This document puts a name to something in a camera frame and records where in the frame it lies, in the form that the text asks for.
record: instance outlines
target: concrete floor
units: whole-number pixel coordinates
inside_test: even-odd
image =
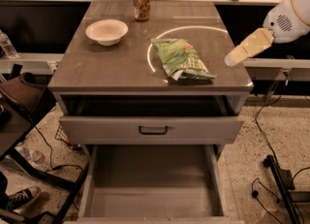
[[[262,96],[249,96],[240,116],[244,125],[233,144],[228,144],[218,161],[222,188],[226,199],[227,210],[232,220],[243,220],[246,224],[260,223],[292,223],[282,203],[277,204],[275,196],[269,193],[257,182],[254,189],[259,192],[258,199],[264,207],[278,218],[275,220],[259,202],[252,198],[251,185],[258,178],[260,182],[274,194],[280,197],[270,169],[263,165],[266,155],[272,154],[271,149],[260,132],[255,117],[264,105]],[[258,121],[273,147],[282,169],[291,170],[294,175],[298,170],[310,166],[310,100],[307,97],[282,96],[274,105],[261,110]],[[55,135],[58,128],[58,118],[62,115],[59,108],[49,113],[38,125],[48,143],[52,146],[52,164],[76,164],[84,166],[87,159],[80,151],[72,151],[64,143],[57,141]],[[24,146],[40,150],[46,155],[49,163],[50,149],[36,130],[33,130],[24,142]],[[30,207],[20,210],[29,217],[48,210],[57,213],[67,196],[67,192],[51,187],[35,180],[24,173],[17,172],[0,164],[0,170],[7,176],[8,194],[22,188],[38,185],[42,188],[41,197]],[[60,172],[66,178],[76,178],[78,169],[67,167]],[[296,190],[310,191],[310,170],[303,171],[294,180]],[[77,208],[80,195],[75,200]],[[298,204],[302,214],[300,223],[310,223],[310,204]],[[78,211],[71,206],[66,220],[77,219]]]

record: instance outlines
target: chip bag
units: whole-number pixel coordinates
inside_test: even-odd
[[[212,80],[197,52],[184,39],[153,39],[152,45],[163,62],[167,75],[174,80]]]

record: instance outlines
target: can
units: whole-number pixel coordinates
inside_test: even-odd
[[[148,20],[150,14],[150,1],[134,0],[134,13],[136,20]]]

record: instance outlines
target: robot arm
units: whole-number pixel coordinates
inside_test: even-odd
[[[310,0],[284,0],[266,16],[263,28],[250,34],[226,57],[225,62],[234,66],[253,57],[272,43],[288,43],[310,31]]]

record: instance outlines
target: open drawer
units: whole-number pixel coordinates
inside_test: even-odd
[[[217,96],[85,96],[60,124],[73,144],[229,144],[243,124]]]
[[[96,145],[78,223],[235,223],[211,145]]]

